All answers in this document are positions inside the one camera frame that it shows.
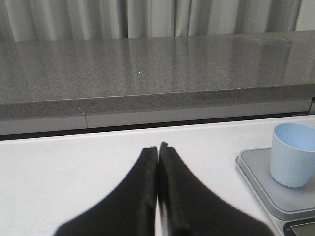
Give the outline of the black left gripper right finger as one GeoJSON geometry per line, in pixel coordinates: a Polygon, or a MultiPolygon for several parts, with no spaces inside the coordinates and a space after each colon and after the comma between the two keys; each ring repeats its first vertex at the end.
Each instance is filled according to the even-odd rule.
{"type": "Polygon", "coordinates": [[[163,142],[158,162],[158,198],[168,236],[271,236],[263,222],[208,189],[163,142]]]}

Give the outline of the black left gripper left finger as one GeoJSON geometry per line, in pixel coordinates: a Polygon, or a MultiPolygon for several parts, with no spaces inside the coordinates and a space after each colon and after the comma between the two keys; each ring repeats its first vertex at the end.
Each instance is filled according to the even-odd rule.
{"type": "Polygon", "coordinates": [[[61,225],[57,236],[153,236],[158,149],[142,149],[119,185],[91,209],[61,225]]]}

